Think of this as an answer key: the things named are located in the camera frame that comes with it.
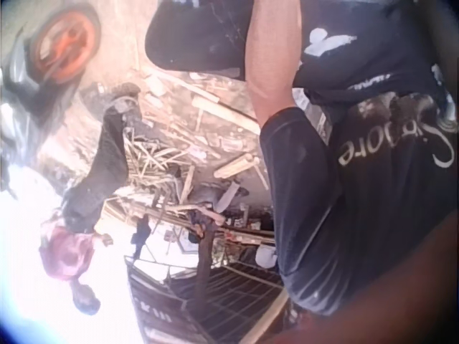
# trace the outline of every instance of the black pants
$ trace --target black pants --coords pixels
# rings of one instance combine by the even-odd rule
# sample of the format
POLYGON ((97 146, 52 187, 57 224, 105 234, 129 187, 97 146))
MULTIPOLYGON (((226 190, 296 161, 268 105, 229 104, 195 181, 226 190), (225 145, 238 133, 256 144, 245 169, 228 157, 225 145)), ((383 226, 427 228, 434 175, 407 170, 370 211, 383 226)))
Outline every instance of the black pants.
POLYGON ((111 108, 103 118, 98 150, 89 174, 64 195, 62 212, 67 229, 75 233, 92 232, 104 201, 124 186, 127 178, 123 119, 111 108))
MULTIPOLYGON (((389 91, 442 99, 412 0, 303 0, 301 6, 304 53, 293 86, 302 87, 326 115, 389 91), (333 40, 341 43, 333 47, 333 40), (353 88, 363 82, 371 87, 353 88)), ((253 0, 163 0, 146 34, 146 54, 165 70, 245 80, 252 7, 253 0)))

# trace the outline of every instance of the bright sky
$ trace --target bright sky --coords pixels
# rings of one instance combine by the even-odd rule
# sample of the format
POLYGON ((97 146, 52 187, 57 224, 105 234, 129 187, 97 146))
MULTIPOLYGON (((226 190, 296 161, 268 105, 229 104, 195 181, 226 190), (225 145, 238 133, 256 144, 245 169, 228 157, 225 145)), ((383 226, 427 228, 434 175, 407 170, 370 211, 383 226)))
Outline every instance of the bright sky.
MULTIPOLYGON (((133 229, 111 220, 104 221, 100 227, 112 235, 115 244, 97 251, 89 270, 80 279, 94 289, 102 303, 98 314, 84 315, 73 305, 67 284, 45 274, 38 253, 39 224, 60 204, 60 198, 32 170, 14 169, 11 174, 19 202, 8 193, 0 193, 2 324, 11 326, 19 335, 29 334, 31 338, 24 343, 142 343, 123 260, 124 254, 133 251, 130 245, 133 229)), ((155 258, 170 264, 196 266, 197 256, 183 256, 175 244, 171 245, 169 255, 165 255, 168 244, 162 239, 165 231, 166 228, 160 227, 149 239, 155 258)), ((151 256, 144 249, 142 257, 151 256)), ((160 280, 166 276, 164 268, 146 263, 147 269, 160 280)))

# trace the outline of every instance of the orange wheel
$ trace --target orange wheel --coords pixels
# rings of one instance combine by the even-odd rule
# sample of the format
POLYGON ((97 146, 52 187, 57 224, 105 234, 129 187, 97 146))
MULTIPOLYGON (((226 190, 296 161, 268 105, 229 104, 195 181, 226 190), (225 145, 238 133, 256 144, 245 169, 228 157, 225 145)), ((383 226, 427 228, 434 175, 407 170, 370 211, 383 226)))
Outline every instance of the orange wheel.
POLYGON ((33 75, 57 84, 79 75, 100 45, 100 22, 89 4, 76 4, 52 15, 32 37, 33 75))

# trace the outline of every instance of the tire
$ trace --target tire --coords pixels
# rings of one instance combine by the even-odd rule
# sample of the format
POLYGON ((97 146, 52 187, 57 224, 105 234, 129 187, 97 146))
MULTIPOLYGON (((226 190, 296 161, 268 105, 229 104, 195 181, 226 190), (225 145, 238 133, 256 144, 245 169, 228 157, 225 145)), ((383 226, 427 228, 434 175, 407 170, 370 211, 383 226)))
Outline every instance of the tire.
MULTIPOLYGON (((29 72, 32 78, 38 83, 43 82, 46 77, 56 84, 63 84, 81 74, 85 70, 88 62, 99 50, 100 38, 102 35, 101 31, 99 16, 94 7, 90 4, 73 4, 51 14, 47 18, 46 22, 43 23, 38 30, 36 30, 29 40, 29 72), (44 65, 43 59, 41 59, 40 56, 42 43, 50 30, 52 30, 57 24, 69 19, 77 21, 79 25, 83 27, 82 32, 86 35, 85 44, 84 46, 78 48, 74 47, 78 53, 77 59, 70 62, 63 68, 57 68, 57 70, 52 72, 51 75, 47 75, 53 64, 51 64, 51 66, 44 65)), ((66 37, 71 38, 70 30, 69 32, 65 32, 65 34, 66 37)))

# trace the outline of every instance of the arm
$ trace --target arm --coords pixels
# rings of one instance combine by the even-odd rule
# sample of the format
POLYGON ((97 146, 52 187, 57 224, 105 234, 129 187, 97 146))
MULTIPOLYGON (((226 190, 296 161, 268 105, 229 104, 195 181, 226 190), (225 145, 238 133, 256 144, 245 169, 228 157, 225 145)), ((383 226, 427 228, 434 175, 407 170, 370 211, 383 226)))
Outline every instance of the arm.
POLYGON ((309 341, 297 330, 270 343, 418 343, 457 307, 457 282, 455 211, 400 266, 309 329, 309 341))
POLYGON ((300 0, 255 0, 247 34, 247 89, 262 127, 295 107, 292 85, 301 58, 300 0))

